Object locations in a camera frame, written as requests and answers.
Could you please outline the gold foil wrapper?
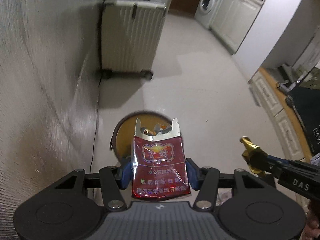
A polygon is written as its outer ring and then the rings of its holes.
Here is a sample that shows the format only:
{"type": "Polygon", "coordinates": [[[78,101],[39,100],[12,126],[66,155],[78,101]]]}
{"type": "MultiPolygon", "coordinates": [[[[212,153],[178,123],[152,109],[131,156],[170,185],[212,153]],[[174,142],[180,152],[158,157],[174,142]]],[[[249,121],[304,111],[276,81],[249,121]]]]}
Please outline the gold foil wrapper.
{"type": "Polygon", "coordinates": [[[266,173],[259,168],[259,165],[267,160],[267,153],[265,153],[258,145],[255,145],[249,137],[241,137],[240,142],[245,147],[242,157],[250,171],[258,177],[264,178],[266,173]]]}

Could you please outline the red cigarette pack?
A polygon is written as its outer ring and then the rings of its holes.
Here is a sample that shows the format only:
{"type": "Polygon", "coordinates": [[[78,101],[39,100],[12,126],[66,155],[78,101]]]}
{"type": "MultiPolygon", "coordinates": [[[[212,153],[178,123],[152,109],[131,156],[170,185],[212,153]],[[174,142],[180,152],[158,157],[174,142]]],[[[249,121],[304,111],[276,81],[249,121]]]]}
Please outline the red cigarette pack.
{"type": "Polygon", "coordinates": [[[131,147],[132,197],[162,201],[190,194],[183,139],[177,119],[150,131],[136,119],[131,147]]]}

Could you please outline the round wooden stool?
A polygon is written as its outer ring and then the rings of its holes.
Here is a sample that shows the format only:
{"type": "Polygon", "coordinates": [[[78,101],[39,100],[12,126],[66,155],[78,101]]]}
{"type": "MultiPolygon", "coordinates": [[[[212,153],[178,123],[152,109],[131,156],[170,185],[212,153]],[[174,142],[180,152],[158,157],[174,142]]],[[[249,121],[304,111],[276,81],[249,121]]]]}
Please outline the round wooden stool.
{"type": "Polygon", "coordinates": [[[153,111],[137,111],[122,118],[112,134],[110,150],[119,162],[130,157],[149,167],[185,163],[178,119],[153,111]]]}

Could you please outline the white kitchen cabinets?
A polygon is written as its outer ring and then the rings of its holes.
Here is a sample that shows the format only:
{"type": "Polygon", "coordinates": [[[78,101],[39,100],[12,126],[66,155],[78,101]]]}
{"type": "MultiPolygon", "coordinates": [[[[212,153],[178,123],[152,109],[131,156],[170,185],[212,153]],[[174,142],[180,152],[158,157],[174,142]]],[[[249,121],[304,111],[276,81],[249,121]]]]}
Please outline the white kitchen cabinets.
{"type": "Polygon", "coordinates": [[[219,0],[210,29],[232,54],[239,49],[262,5],[260,0],[219,0]]]}

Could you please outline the silver ribbed suitcase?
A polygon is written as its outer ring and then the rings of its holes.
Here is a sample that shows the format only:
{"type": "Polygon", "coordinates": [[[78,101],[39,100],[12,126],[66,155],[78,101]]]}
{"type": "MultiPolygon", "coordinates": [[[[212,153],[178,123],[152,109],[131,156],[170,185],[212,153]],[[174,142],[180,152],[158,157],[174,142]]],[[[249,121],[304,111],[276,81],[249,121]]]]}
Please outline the silver ribbed suitcase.
{"type": "Polygon", "coordinates": [[[166,15],[166,4],[157,0],[105,0],[100,32],[102,72],[151,80],[166,15]]]}

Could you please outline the checkered tablecloth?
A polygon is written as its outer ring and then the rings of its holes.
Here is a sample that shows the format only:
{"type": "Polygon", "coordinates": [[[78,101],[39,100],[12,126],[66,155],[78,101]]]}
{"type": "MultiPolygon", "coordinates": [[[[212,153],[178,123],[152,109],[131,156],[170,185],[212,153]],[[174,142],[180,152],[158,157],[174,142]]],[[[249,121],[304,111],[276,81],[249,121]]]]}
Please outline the checkered tablecloth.
{"type": "Polygon", "coordinates": [[[1,0],[1,239],[16,208],[92,159],[103,0],[1,0]]]}

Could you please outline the white washing machine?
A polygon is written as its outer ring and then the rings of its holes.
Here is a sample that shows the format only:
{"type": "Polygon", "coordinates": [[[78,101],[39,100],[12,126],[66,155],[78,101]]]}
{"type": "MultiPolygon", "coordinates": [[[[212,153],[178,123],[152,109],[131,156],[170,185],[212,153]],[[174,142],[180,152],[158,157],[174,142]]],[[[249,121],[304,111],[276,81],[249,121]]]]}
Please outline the white washing machine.
{"type": "Polygon", "coordinates": [[[209,29],[220,0],[200,0],[195,12],[195,20],[205,29],[209,29]]]}

